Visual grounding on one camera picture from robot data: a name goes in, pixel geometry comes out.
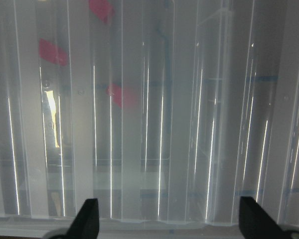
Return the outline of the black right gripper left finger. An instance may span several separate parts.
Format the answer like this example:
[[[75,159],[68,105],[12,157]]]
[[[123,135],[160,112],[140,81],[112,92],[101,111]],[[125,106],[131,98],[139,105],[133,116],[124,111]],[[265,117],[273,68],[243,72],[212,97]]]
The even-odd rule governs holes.
[[[65,234],[66,239],[96,239],[100,230],[98,199],[86,199]]]

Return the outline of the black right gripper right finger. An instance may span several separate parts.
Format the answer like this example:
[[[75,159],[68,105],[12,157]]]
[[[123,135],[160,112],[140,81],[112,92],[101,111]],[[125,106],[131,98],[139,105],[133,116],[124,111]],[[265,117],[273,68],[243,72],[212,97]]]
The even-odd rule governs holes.
[[[239,202],[239,230],[245,239],[299,239],[299,230],[283,230],[252,197]]]

